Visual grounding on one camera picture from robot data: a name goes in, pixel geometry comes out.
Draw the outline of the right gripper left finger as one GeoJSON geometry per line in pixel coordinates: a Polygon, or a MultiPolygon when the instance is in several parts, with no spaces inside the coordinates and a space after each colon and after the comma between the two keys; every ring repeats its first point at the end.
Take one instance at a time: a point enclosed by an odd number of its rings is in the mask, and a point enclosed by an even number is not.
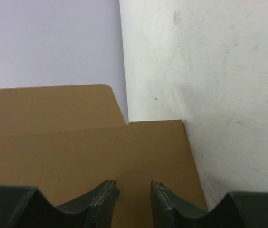
{"type": "Polygon", "coordinates": [[[37,187],[0,186],[0,228],[109,228],[119,196],[116,181],[57,207],[37,187]]]}

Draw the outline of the large brown cardboard box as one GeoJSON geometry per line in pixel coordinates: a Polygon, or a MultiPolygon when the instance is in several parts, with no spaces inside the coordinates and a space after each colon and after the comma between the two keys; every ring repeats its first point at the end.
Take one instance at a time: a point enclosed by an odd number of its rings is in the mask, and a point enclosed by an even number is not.
{"type": "Polygon", "coordinates": [[[206,209],[181,120],[126,123],[105,84],[0,89],[0,185],[54,205],[115,180],[112,227],[151,228],[151,181],[206,209]]]}

